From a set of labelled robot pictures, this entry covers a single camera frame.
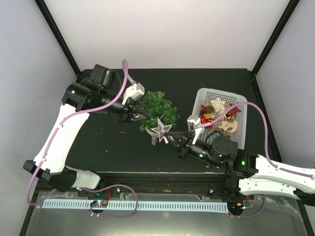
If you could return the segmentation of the small green christmas tree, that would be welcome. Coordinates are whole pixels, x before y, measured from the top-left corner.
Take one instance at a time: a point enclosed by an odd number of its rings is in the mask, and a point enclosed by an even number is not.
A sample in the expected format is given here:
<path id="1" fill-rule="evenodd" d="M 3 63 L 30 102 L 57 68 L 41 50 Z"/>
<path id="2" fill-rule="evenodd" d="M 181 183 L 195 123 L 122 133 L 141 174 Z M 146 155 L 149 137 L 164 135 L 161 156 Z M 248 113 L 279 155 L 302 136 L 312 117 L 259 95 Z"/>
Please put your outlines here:
<path id="1" fill-rule="evenodd" d="M 165 99 L 165 93 L 162 91 L 148 91 L 142 98 L 144 104 L 150 109 L 150 120 L 141 123 L 139 130 L 145 132 L 146 128 L 152 129 L 158 127 L 158 119 L 163 125 L 177 126 L 180 118 L 177 108 L 173 106 L 170 100 Z"/>

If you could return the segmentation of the silver star tree topper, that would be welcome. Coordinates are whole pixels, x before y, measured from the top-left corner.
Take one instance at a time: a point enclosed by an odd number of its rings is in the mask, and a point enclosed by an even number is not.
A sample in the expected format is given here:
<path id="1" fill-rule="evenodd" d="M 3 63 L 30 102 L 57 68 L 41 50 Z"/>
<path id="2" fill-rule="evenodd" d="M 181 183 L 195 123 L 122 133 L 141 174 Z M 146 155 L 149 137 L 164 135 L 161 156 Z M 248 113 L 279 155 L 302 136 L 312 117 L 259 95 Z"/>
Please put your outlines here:
<path id="1" fill-rule="evenodd" d="M 164 141 L 166 144 L 169 143 L 168 139 L 165 136 L 165 133 L 169 132 L 173 124 L 164 125 L 162 121 L 157 118 L 157 127 L 151 128 L 150 130 L 157 135 L 159 142 Z"/>

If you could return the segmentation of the white perforated plastic basket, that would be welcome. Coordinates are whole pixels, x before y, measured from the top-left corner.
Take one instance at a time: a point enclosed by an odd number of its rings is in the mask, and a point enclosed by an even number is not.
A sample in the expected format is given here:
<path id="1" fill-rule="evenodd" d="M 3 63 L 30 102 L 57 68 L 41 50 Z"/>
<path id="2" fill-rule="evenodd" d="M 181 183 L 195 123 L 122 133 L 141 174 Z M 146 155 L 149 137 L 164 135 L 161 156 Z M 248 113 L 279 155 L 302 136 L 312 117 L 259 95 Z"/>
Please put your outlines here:
<path id="1" fill-rule="evenodd" d="M 222 91 L 222 90 L 217 90 L 217 89 L 212 89 L 212 88 L 201 88 L 197 92 L 194 107 L 192 114 L 193 115 L 198 115 L 199 117 L 202 117 L 199 115 L 201 106 L 209 106 L 211 105 L 211 100 L 216 99 L 217 97 L 221 98 L 222 100 L 226 101 L 226 106 L 224 110 L 227 110 L 229 107 L 231 107 L 234 104 L 240 103 L 240 102 L 246 102 L 247 99 L 244 96 L 227 92 L 227 91 Z M 238 128 L 236 129 L 235 132 L 229 133 L 226 131 L 219 130 L 214 127 L 213 125 L 210 125 L 206 128 L 204 128 L 204 132 L 200 134 L 199 140 L 203 142 L 207 142 L 208 144 L 212 143 L 212 140 L 218 136 L 218 133 L 213 134 L 212 136 L 209 136 L 209 134 L 212 131 L 219 131 L 219 133 L 222 133 L 229 137 L 232 141 L 238 143 L 238 148 L 239 149 L 244 149 L 245 146 L 245 139 L 246 139 L 246 125 L 247 125 L 247 106 L 238 106 L 238 108 L 242 111 L 241 113 L 238 113 L 236 118 L 235 117 L 230 117 L 238 122 Z M 218 116 L 223 113 L 223 111 L 220 112 L 213 112 L 211 114 L 205 114 L 204 117 L 209 118 L 211 117 L 213 120 L 215 119 L 215 116 Z"/>

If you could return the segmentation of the white bulb string lights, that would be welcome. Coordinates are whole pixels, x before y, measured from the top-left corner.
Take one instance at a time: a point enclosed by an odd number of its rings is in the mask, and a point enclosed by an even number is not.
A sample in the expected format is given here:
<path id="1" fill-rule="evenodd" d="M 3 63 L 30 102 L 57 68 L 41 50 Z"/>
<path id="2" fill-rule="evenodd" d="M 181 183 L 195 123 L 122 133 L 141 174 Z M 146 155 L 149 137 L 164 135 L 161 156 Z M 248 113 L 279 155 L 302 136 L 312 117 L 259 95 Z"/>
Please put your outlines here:
<path id="1" fill-rule="evenodd" d="M 151 143 L 152 145 L 155 145 L 158 140 L 158 133 L 153 131 L 152 129 L 146 128 L 146 132 L 151 136 Z"/>

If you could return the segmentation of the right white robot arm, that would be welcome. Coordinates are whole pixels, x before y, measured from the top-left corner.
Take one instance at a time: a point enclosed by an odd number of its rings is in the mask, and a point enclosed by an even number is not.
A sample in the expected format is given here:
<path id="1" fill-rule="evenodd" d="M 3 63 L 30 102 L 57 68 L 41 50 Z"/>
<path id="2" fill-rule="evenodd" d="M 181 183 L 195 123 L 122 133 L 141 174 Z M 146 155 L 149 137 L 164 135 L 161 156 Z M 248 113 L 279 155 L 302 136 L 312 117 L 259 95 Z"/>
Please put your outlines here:
<path id="1" fill-rule="evenodd" d="M 194 157 L 207 165 L 225 170 L 224 193 L 229 198 L 239 195 L 275 195 L 315 205 L 315 170 L 281 162 L 272 162 L 260 154 L 238 148 L 230 138 L 218 135 L 209 145 L 196 138 L 194 132 L 168 132 L 178 157 Z"/>

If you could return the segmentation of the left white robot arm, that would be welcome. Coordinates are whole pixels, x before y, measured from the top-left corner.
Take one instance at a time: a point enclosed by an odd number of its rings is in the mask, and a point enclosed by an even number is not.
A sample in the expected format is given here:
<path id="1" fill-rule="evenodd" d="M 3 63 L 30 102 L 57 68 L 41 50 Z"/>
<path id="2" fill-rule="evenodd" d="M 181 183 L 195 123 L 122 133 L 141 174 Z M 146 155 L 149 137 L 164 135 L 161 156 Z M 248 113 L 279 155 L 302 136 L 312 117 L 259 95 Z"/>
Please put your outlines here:
<path id="1" fill-rule="evenodd" d="M 126 60 L 122 68 L 124 80 L 118 94 L 110 91 L 116 72 L 98 64 L 88 78 L 66 89 L 47 141 L 34 160 L 27 160 L 23 165 L 32 175 L 29 186 L 37 178 L 60 192 L 70 188 L 88 188 L 94 196 L 105 192 L 106 185 L 96 172 L 72 168 L 65 163 L 79 130 L 91 113 L 116 113 L 120 122 L 151 118 L 149 108 L 140 100 L 145 94 L 144 87 L 129 76 Z"/>

